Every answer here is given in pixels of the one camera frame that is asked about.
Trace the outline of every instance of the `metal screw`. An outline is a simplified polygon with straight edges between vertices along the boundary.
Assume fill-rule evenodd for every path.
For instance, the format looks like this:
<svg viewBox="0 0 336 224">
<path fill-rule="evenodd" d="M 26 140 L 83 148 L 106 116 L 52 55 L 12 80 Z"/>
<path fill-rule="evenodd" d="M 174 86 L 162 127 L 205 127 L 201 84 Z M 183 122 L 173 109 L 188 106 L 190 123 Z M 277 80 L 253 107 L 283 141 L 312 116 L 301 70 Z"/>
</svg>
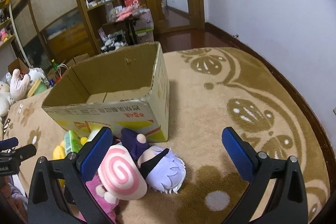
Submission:
<svg viewBox="0 0 336 224">
<path fill-rule="evenodd" d="M 294 156 L 290 156 L 289 159 L 291 160 L 291 162 L 297 162 L 297 158 Z"/>
<path fill-rule="evenodd" d="M 259 156 L 259 158 L 261 158 L 261 159 L 266 159 L 266 158 L 267 158 L 267 154 L 266 154 L 265 152 L 259 152 L 259 153 L 258 153 L 258 156 Z"/>
<path fill-rule="evenodd" d="M 39 159 L 37 160 L 37 162 L 39 164 L 41 164 L 42 162 L 44 162 L 44 160 L 45 160 L 45 157 L 39 157 Z"/>
<path fill-rule="evenodd" d="M 76 158 L 77 154 L 75 152 L 71 152 L 69 155 L 68 155 L 68 159 L 69 160 L 73 160 L 74 158 Z"/>
</svg>

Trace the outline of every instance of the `dark purple plush toy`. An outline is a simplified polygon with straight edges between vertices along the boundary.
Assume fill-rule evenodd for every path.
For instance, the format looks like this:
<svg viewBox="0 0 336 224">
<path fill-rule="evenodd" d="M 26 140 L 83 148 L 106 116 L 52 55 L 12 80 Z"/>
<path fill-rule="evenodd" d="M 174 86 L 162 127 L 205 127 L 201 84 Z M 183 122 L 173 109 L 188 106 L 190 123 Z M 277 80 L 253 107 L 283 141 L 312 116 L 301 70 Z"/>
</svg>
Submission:
<svg viewBox="0 0 336 224">
<path fill-rule="evenodd" d="M 133 160 L 138 158 L 149 148 L 145 135 L 123 128 L 121 130 L 121 143 L 128 150 Z"/>
</svg>

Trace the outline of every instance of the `baseboard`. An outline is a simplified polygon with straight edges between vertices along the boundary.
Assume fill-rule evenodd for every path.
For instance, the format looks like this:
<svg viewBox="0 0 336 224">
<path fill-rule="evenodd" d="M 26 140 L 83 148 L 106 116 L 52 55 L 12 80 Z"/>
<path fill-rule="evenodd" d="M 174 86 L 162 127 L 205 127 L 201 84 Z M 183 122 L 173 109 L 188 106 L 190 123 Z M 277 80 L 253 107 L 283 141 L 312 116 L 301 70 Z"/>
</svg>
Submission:
<svg viewBox="0 0 336 224">
<path fill-rule="evenodd" d="M 216 27 L 215 25 L 206 22 L 205 30 L 212 33 L 219 39 L 224 39 L 226 43 L 230 43 L 233 47 L 241 49 L 244 52 L 249 53 L 256 59 L 260 60 L 272 73 L 272 75 L 278 80 L 278 82 L 286 89 L 289 95 L 293 98 L 295 103 L 298 105 L 300 110 L 306 116 L 311 128 L 313 129 L 317 141 L 321 147 L 325 164 L 327 165 L 329 182 L 330 182 L 330 192 L 333 194 L 336 191 L 336 160 L 335 153 L 327 137 L 327 134 L 322 127 L 319 119 L 316 117 L 313 110 L 307 104 L 306 100 L 300 95 L 300 93 L 295 89 L 295 87 L 276 69 L 271 65 L 265 58 L 260 54 L 252 50 L 249 46 L 245 45 L 238 39 L 234 38 L 229 33 L 223 31 L 222 29 Z"/>
<path fill-rule="evenodd" d="M 172 11 L 172 12 L 174 12 L 174 13 L 176 13 L 176 14 L 178 14 L 178 15 L 180 15 L 180 16 L 182 16 L 182 17 L 184 17 L 184 18 L 189 19 L 189 13 L 186 13 L 186 12 L 184 12 L 182 10 L 176 9 L 174 7 L 171 7 L 171 6 L 167 6 L 167 9 L 170 10 L 170 11 Z"/>
</svg>

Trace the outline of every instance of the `beige blanket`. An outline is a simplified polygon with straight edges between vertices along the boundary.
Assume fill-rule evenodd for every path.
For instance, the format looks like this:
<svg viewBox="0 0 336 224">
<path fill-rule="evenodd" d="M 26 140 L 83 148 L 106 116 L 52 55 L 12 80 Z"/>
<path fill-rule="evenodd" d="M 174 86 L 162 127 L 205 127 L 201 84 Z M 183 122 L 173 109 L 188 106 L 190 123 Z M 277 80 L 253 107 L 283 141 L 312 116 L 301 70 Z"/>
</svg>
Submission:
<svg viewBox="0 0 336 224">
<path fill-rule="evenodd" d="M 221 143 L 221 132 L 228 126 L 256 151 L 299 159 L 312 220 L 330 193 L 324 158 L 307 119 L 267 68 L 234 48 L 171 52 L 165 54 L 165 61 L 171 90 L 169 140 L 160 145 L 171 147 L 184 160 L 187 177 L 178 194 L 150 189 L 140 200 L 121 201 L 118 221 L 221 223 L 247 187 Z M 37 158 L 51 159 L 64 135 L 41 109 L 47 94 L 16 103 L 8 116 L 6 138 L 17 137 L 25 145 L 37 137 L 37 155 L 21 165 L 20 179 L 27 192 Z M 255 217 L 262 213 L 273 184 Z"/>
</svg>

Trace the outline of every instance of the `pink and white spiral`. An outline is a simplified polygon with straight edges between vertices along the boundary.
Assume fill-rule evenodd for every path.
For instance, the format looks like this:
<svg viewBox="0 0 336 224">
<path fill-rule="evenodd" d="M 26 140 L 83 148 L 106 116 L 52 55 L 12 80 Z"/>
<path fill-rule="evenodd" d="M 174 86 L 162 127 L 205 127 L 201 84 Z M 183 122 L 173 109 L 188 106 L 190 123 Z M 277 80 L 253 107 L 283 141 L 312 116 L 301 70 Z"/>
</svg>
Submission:
<svg viewBox="0 0 336 224">
<path fill-rule="evenodd" d="M 147 192 L 147 184 L 122 145 L 111 146 L 98 168 L 104 187 L 116 198 L 135 200 Z"/>
</svg>

